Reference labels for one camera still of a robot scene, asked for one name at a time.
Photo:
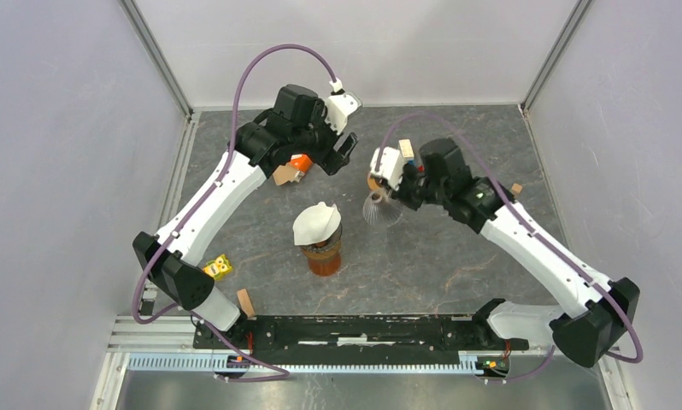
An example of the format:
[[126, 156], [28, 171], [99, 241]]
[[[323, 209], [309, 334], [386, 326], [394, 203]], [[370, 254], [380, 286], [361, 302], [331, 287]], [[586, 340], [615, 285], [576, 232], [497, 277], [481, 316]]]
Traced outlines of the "wooden ring holder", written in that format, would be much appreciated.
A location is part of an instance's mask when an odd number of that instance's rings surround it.
[[383, 179], [372, 175], [369, 173], [367, 175], [367, 185], [372, 192], [380, 191], [384, 189]]

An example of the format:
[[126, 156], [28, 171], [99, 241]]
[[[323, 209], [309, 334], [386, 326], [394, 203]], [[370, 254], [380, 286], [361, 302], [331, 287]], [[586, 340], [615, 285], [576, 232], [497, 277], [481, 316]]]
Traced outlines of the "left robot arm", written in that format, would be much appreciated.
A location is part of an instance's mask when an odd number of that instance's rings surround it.
[[235, 131], [219, 165], [192, 199], [155, 234], [132, 247], [144, 274], [175, 306], [215, 327], [227, 348], [240, 346], [247, 325], [240, 309], [199, 267], [205, 250], [241, 203], [293, 155], [307, 155], [332, 176], [350, 162], [358, 138], [344, 133], [362, 102], [340, 90], [322, 99], [300, 85], [280, 88], [275, 103]]

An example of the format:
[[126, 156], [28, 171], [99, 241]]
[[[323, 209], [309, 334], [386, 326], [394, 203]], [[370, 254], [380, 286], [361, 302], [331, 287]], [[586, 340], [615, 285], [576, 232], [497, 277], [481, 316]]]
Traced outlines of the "white paper coffee filter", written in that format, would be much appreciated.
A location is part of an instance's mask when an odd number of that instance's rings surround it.
[[292, 225], [293, 241], [296, 246], [309, 246], [324, 242], [341, 225], [341, 214], [335, 204], [325, 202], [305, 208]]

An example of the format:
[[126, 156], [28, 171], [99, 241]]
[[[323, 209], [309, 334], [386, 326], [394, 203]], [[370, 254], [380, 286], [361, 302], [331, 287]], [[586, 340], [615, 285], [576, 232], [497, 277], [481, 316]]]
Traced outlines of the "clear glass dripper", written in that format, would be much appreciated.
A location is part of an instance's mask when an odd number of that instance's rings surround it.
[[385, 190], [372, 191], [362, 206], [362, 217], [371, 226], [393, 226], [402, 215], [401, 205], [389, 198]]

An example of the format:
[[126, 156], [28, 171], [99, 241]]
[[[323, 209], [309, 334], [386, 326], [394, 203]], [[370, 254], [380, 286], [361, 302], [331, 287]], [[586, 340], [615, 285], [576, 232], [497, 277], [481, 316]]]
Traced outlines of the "dark glass dripper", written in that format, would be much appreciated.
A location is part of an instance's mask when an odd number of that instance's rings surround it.
[[304, 252], [309, 252], [311, 254], [320, 254], [324, 252], [329, 252], [333, 249], [336, 249], [340, 246], [341, 243], [341, 238], [343, 235], [343, 226], [339, 225], [338, 228], [333, 232], [333, 234], [319, 242], [319, 243], [312, 243], [309, 245], [300, 245], [300, 249]]

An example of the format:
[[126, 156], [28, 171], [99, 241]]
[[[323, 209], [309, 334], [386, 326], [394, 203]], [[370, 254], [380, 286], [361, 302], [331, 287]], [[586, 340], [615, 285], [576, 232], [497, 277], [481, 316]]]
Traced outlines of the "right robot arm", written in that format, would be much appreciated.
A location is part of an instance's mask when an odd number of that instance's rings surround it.
[[640, 297], [633, 281], [613, 280], [575, 256], [509, 190], [488, 176], [474, 176], [454, 140], [425, 143], [420, 159], [422, 166], [415, 167], [400, 149], [376, 149], [369, 177], [407, 208], [442, 207], [512, 256], [556, 300], [554, 306], [489, 302], [472, 326], [480, 347], [493, 349], [504, 339], [550, 344], [582, 367], [594, 366], [603, 356], [624, 360], [612, 350], [624, 334], [641, 348], [632, 329]]

